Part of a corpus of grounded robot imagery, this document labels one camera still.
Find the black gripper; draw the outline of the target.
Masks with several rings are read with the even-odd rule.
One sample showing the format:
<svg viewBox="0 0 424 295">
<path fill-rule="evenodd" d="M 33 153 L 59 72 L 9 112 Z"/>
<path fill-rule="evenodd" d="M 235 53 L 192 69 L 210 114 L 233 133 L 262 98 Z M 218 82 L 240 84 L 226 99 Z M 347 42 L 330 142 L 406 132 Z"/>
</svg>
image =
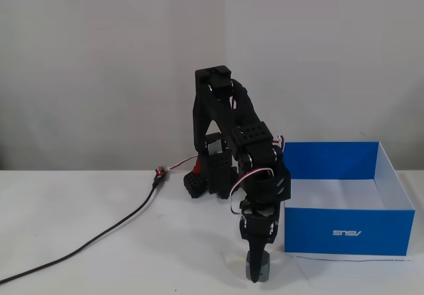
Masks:
<svg viewBox="0 0 424 295">
<path fill-rule="evenodd" d="M 253 283 L 266 282 L 270 277 L 270 254 L 265 246 L 272 244 L 278 234 L 281 204 L 255 206 L 241 202 L 240 210 L 240 234 L 249 244 L 246 277 Z"/>
</svg>

